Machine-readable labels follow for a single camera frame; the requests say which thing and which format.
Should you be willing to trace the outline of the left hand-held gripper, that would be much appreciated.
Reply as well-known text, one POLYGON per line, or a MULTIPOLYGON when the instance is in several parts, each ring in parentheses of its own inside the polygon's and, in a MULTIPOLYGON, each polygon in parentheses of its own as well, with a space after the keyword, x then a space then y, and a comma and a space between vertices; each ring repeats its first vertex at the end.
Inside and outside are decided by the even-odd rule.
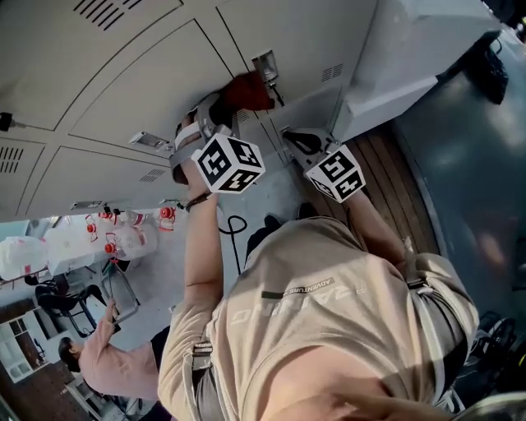
POLYGON ((241 193, 264 174, 259 147, 236 138, 224 125, 224 109, 219 92, 207 95, 196 108, 198 122, 183 128, 174 140, 169 158, 173 168, 191 161, 211 192, 241 193), (201 126, 218 126, 211 137, 201 126))

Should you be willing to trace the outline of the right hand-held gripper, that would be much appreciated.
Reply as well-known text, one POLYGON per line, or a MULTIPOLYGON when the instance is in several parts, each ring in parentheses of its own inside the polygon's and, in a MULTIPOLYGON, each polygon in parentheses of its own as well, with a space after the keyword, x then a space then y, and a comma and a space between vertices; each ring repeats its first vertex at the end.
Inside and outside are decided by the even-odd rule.
POLYGON ((282 138, 292 144, 302 176, 318 192, 341 204, 365 187, 361 167, 345 144, 312 130, 287 129, 282 138))

